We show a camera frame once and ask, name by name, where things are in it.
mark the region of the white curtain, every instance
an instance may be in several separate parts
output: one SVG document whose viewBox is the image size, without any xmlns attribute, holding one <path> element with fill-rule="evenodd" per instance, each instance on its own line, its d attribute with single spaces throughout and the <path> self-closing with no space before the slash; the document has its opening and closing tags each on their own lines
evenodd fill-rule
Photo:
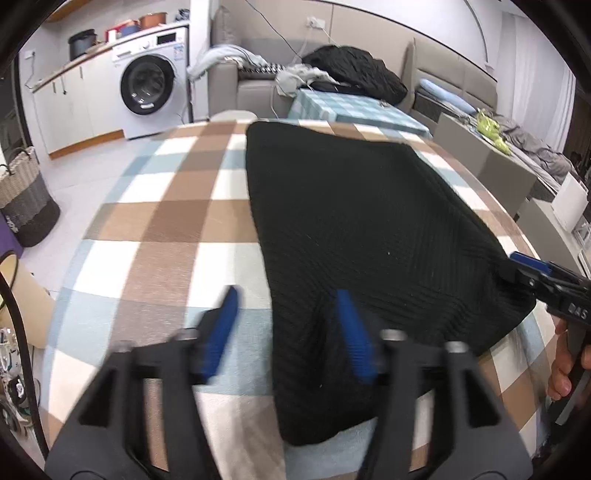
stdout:
<svg viewBox="0 0 591 480">
<path fill-rule="evenodd" d="M 498 63 L 499 113 L 562 152 L 576 85 L 566 62 L 531 20 L 504 14 Z"/>
</svg>

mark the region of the washing machine control panel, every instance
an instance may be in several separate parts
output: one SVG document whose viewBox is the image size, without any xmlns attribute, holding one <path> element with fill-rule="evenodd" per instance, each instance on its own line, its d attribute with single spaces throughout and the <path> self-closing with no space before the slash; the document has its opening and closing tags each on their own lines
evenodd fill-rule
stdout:
<svg viewBox="0 0 591 480">
<path fill-rule="evenodd" d="M 113 47 L 113 61 L 127 59 L 139 53 L 150 50 L 158 50 L 162 47 L 169 47 L 175 44 L 185 45 L 188 30 L 184 27 L 174 30 L 165 30 L 145 37 L 135 38 Z"/>
</svg>

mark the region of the gray blanket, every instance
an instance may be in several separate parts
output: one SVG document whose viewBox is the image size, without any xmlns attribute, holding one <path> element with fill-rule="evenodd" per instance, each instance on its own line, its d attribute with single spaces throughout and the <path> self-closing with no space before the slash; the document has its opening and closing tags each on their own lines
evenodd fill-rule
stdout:
<svg viewBox="0 0 591 480">
<path fill-rule="evenodd" d="M 553 151 L 542 140 L 523 130 L 514 120 L 502 115 L 494 115 L 493 118 L 501 126 L 500 132 L 535 163 L 552 175 L 558 183 L 562 185 L 568 172 L 575 178 L 579 178 L 573 164 L 562 153 Z"/>
</svg>

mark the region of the washing machine door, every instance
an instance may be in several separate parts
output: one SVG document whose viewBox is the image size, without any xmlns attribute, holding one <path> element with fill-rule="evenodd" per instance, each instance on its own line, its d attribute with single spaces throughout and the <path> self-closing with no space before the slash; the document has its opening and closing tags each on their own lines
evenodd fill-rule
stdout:
<svg viewBox="0 0 591 480">
<path fill-rule="evenodd" d="M 170 62 L 156 55 L 144 55 L 132 61 L 121 77 L 121 98 L 138 115 L 160 110 L 170 98 L 174 70 Z"/>
</svg>

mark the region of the wooden shelf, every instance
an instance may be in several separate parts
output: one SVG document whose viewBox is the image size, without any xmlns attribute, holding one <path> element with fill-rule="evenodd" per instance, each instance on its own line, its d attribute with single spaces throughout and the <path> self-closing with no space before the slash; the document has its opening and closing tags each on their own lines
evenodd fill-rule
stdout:
<svg viewBox="0 0 591 480">
<path fill-rule="evenodd" d="M 63 20 L 68 15 L 74 13 L 79 8 L 85 6 L 91 0 L 67 0 L 56 11 L 54 11 L 46 20 L 47 23 L 54 23 Z"/>
</svg>

